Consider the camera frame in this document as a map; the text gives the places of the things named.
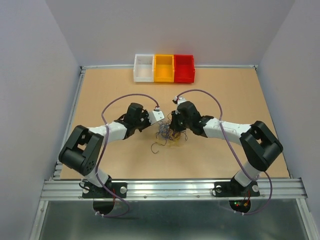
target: purple cable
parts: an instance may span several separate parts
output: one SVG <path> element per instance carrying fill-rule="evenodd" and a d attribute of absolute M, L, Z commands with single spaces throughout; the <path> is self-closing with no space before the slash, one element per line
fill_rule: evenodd
<path fill-rule="evenodd" d="M 181 92 L 180 94 L 178 94 L 176 97 L 179 98 L 182 94 L 189 93 L 189 92 L 202 92 L 202 93 L 204 93 L 204 94 L 207 94 L 207 95 L 209 95 L 210 97 L 212 97 L 212 98 L 215 100 L 215 102 L 218 104 L 219 109 L 220 109 L 220 117 L 219 117 L 220 123 L 219 123 L 219 125 L 220 125 L 220 128 L 221 128 L 223 137 L 224 137 L 227 145 L 229 146 L 229 148 L 230 148 L 230 150 L 231 150 L 231 152 L 232 152 L 235 160 L 237 161 L 237 163 L 239 164 L 241 170 L 242 170 L 243 173 L 245 174 L 245 176 L 246 176 L 248 179 L 250 179 L 251 181 L 255 181 L 256 179 L 253 179 L 253 178 L 247 173 L 247 171 L 245 170 L 244 166 L 242 165 L 240 159 L 238 158 L 238 156 L 237 156 L 234 148 L 232 147 L 232 145 L 231 145 L 231 143 L 230 143 L 230 141 L 229 141 L 229 139 L 228 139 L 228 137 L 227 137 L 227 134 L 226 134 L 225 129 L 224 129 L 224 127 L 223 127 L 223 125 L 222 125 L 222 122 L 221 122 L 221 120 L 222 120 L 222 115 L 223 115 L 223 111 L 222 111 L 222 107 L 221 107 L 221 104 L 220 104 L 220 102 L 218 101 L 218 99 L 216 99 L 211 93 L 209 93 L 209 92 L 207 92 L 207 91 L 205 91 L 205 90 L 201 90 L 201 89 L 190 89 L 190 90 L 186 90 L 186 91 L 183 91 L 183 92 Z M 271 178 L 270 178 L 270 176 L 268 175 L 268 173 L 267 173 L 267 172 L 264 172 L 264 173 L 266 174 L 266 176 L 267 176 L 267 178 L 269 179 L 269 182 L 270 182 L 270 196 L 269 196 L 268 200 L 266 201 L 265 205 L 263 205 L 261 208 L 259 208 L 259 209 L 256 210 L 256 211 L 253 211 L 253 212 L 250 212 L 250 213 L 244 213 L 245 215 L 252 215 L 252 214 L 259 213 L 260 211 L 262 211 L 262 210 L 269 204 L 269 202 L 270 202 L 270 200 L 271 200 L 272 192 L 273 192 L 272 181 L 271 181 Z"/>
<path fill-rule="evenodd" d="M 99 169 L 99 165 L 100 165 L 100 162 L 102 160 L 102 157 L 106 151 L 106 147 L 107 147 L 107 143 L 108 143 L 108 138 L 109 138 L 109 127 L 107 126 L 107 121 L 104 117 L 104 114 L 105 114 L 105 111 L 107 110 L 108 107 L 110 107 L 111 104 L 115 103 L 116 101 L 120 100 L 120 99 L 123 99 L 123 98 L 126 98 L 126 97 L 129 97 L 129 96 L 143 96 L 143 97 L 147 97 L 147 98 L 150 98 L 151 100 L 153 100 L 155 103 L 156 103 L 156 107 L 159 107 L 159 103 L 157 102 L 157 100 L 155 100 L 152 96 L 149 96 L 147 94 L 143 94 L 143 93 L 131 93 L 131 94 L 127 94 L 127 95 L 123 95 L 123 96 L 120 96 L 118 98 L 116 98 L 115 100 L 113 100 L 112 102 L 110 102 L 107 106 L 105 106 L 105 108 L 102 110 L 102 113 L 101 113 L 101 118 L 105 124 L 105 128 L 106 128 L 106 134 L 105 134 L 105 139 L 104 139 L 104 144 L 103 144 L 103 148 L 102 148 L 102 151 L 101 151 L 101 154 L 100 154 L 100 157 L 98 159 L 98 162 L 96 164 L 96 167 L 95 167 L 95 175 L 96 175 L 96 179 L 99 181 L 99 183 L 102 185 L 102 187 L 109 193 L 111 194 L 112 196 L 116 197 L 117 199 L 119 199 L 121 202 L 123 202 L 124 204 L 127 205 L 127 210 L 123 213 L 120 213 L 120 214 L 116 214 L 116 215 L 102 215 L 98 212 L 96 212 L 97 214 L 99 214 L 100 216 L 104 217 L 104 218 L 117 218 L 117 217 L 121 217 L 125 214 L 127 214 L 129 211 L 130 211 L 130 205 L 129 203 L 124 200 L 122 197 L 116 195 L 115 193 L 113 193 L 111 190 L 109 190 L 105 184 L 101 181 L 99 175 L 98 175 L 98 169 Z"/>

